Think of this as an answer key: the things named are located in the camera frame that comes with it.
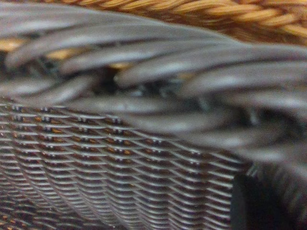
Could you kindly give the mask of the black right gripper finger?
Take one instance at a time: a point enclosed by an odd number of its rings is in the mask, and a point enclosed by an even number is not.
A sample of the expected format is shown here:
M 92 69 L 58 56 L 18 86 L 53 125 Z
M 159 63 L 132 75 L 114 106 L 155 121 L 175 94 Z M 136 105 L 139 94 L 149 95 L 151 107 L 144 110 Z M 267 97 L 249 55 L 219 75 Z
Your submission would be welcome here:
M 274 181 L 238 174 L 230 206 L 233 230 L 305 230 L 307 180 L 287 175 Z

